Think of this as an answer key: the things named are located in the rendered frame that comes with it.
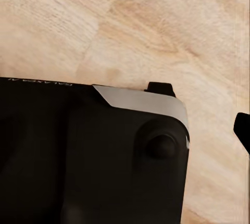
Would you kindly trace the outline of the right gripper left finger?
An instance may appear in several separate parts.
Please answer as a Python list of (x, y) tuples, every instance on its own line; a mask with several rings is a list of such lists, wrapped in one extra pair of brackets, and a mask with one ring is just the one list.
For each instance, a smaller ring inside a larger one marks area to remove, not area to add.
[(0, 118), (0, 175), (27, 132), (22, 113)]

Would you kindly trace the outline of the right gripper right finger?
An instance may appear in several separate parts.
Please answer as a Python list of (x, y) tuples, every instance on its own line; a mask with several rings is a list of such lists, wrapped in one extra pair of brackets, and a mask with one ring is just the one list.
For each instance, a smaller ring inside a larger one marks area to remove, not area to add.
[(250, 154), (250, 115), (238, 113), (233, 131)]

